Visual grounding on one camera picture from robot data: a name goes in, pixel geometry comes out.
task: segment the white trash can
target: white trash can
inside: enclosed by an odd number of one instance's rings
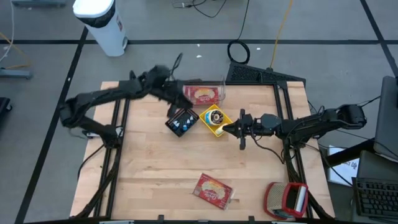
[[[128,39],[115,0],[76,0],[73,13],[86,25],[107,56],[124,54]]]

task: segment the trash can lid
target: trash can lid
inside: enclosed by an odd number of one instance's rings
[[[112,7],[114,0],[76,0],[73,13],[77,17],[97,18],[105,15]]]

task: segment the red snack box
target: red snack box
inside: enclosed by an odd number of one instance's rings
[[[185,86],[184,94],[194,105],[213,105],[220,100],[218,87]]]
[[[225,210],[232,192],[231,187],[206,174],[202,174],[193,194]]]

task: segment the wooden tabletop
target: wooden tabletop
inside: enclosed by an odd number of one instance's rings
[[[117,86],[104,82],[101,89]],[[305,89],[301,82],[289,82],[289,96],[295,118],[310,114]],[[282,105],[283,93],[280,91]],[[123,102],[119,114],[123,111]],[[97,106],[94,119],[103,124],[111,122],[114,103]],[[169,106],[152,96],[131,101],[118,183],[113,206],[113,219],[156,220],[273,220],[262,208],[264,193],[270,182],[287,182],[286,166],[271,152],[257,147],[249,138],[246,150],[239,150],[239,141],[230,134],[216,138],[201,122],[181,138],[164,124]],[[226,86],[226,98],[220,108],[233,121],[244,108],[253,117],[264,113],[277,114],[271,86]],[[197,114],[206,108],[195,108]],[[265,147],[282,150],[277,137],[263,137]],[[85,158],[102,144],[100,139],[88,141]],[[317,146],[316,140],[310,145]],[[328,185],[319,152],[301,149],[307,184],[319,204],[334,216]],[[104,150],[82,168],[71,215],[87,204],[98,188]],[[201,173],[210,175],[235,191],[227,210],[192,195]],[[108,192],[104,194],[101,214],[104,214]]]

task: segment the keyboard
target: keyboard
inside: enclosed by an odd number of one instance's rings
[[[260,81],[274,82],[274,81],[298,81],[303,82],[305,79],[294,77],[291,75],[274,72],[271,69],[261,69],[248,65],[241,65],[239,63],[231,62],[229,65],[228,75],[226,81]]]
[[[353,178],[358,215],[398,218],[398,181]]]

